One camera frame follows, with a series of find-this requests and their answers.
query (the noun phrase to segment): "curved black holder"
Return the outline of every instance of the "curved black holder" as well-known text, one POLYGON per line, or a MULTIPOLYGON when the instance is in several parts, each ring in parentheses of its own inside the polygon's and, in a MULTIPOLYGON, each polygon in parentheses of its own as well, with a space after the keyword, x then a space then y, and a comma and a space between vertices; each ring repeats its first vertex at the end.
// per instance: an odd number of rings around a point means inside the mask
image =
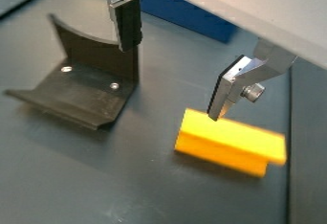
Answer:
POLYGON ((97 129, 114 121, 137 84, 137 48, 122 53, 117 43, 82 34, 54 15, 49 20, 66 58, 33 90, 7 90, 6 94, 97 129))

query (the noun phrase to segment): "blue object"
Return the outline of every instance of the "blue object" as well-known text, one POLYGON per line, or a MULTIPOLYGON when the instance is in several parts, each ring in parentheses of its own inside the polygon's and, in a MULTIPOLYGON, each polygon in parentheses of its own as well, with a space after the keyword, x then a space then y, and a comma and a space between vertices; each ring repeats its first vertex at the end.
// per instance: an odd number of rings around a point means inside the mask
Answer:
POLYGON ((226 43, 236 26, 184 0, 140 0, 141 11, 226 43))

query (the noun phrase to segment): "screw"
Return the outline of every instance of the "screw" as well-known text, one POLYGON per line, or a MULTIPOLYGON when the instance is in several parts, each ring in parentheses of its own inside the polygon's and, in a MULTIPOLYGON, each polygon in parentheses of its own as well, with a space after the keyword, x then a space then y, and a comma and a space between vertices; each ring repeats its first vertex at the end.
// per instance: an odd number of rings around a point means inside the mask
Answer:
POLYGON ((117 90, 117 89, 118 89, 118 83, 112 82, 112 83, 109 84, 109 88, 110 88, 112 90, 117 90))
POLYGON ((68 73, 73 68, 70 66, 62 67, 61 72, 68 73))

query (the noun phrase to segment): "yellow foam block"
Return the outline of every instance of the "yellow foam block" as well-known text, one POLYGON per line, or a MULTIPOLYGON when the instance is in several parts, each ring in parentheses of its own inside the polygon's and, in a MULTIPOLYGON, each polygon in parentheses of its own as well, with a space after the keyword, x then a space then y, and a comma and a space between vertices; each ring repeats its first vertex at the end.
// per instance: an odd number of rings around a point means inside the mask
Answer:
POLYGON ((253 176, 265 174, 266 164, 285 162, 284 136, 258 127, 218 119, 186 109, 174 150, 253 176))

